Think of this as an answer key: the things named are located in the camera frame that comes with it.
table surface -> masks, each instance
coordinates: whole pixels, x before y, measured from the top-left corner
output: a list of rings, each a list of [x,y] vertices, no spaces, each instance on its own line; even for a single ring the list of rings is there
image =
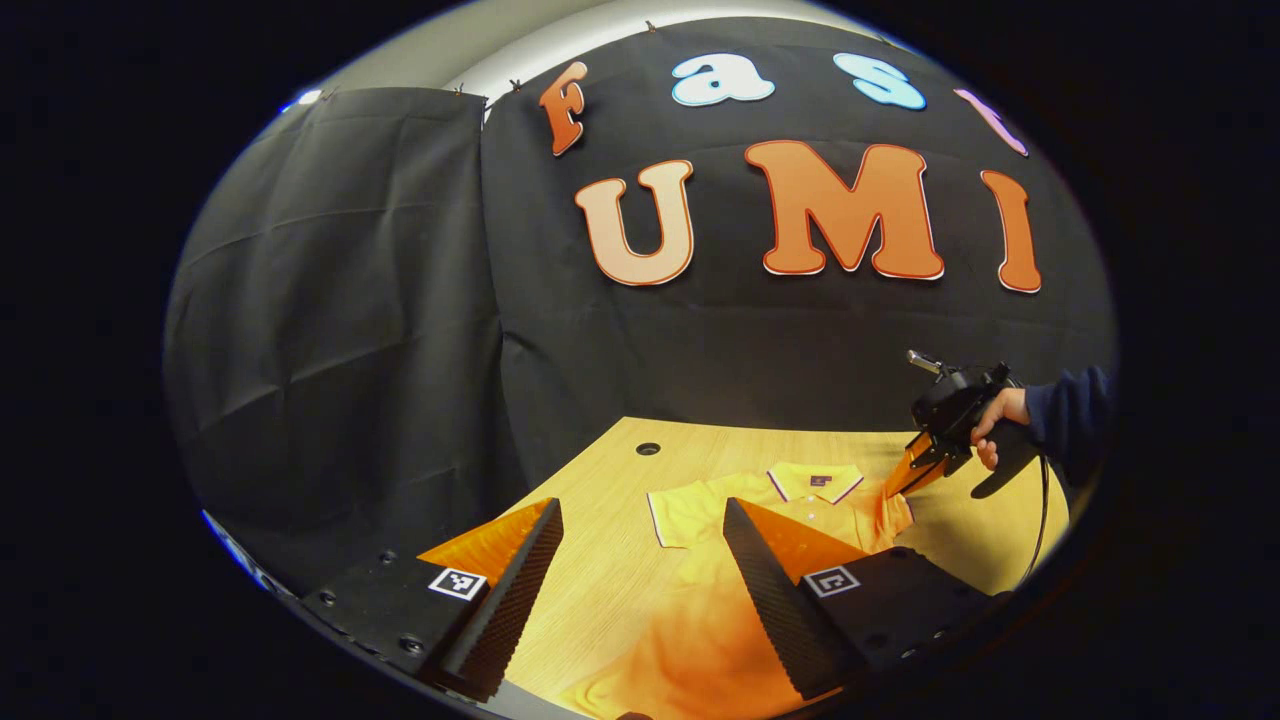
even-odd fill
[[[658,544],[646,492],[733,473],[763,473],[777,462],[855,464],[887,478],[915,432],[836,433],[765,430],[622,418],[590,447],[507,512],[558,497],[564,538],[543,582],[507,667],[511,683],[557,696],[627,651],[686,550]],[[655,455],[636,452],[641,443]],[[987,477],[977,457],[908,501],[915,523],[895,543],[916,550],[970,585],[993,594],[1012,589],[1027,570],[1041,518],[1039,462],[992,497],[969,491]],[[1068,527],[1066,501],[1051,478],[1042,562]]]

